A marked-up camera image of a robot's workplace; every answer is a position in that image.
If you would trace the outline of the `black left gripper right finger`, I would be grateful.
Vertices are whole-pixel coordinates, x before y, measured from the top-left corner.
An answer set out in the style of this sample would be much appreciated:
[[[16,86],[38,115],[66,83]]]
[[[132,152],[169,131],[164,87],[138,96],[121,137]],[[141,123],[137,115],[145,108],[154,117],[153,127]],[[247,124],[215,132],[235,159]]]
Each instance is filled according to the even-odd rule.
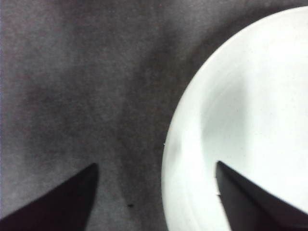
[[[222,161],[216,163],[219,198],[233,231],[306,231],[308,215],[262,189]]]

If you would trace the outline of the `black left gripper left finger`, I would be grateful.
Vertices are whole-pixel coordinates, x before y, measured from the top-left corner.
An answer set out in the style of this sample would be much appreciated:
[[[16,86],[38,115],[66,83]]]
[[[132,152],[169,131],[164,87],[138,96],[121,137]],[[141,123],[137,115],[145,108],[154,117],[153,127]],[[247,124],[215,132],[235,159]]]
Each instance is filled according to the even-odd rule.
[[[2,231],[84,231],[98,186],[98,165],[90,164],[40,198],[0,220]]]

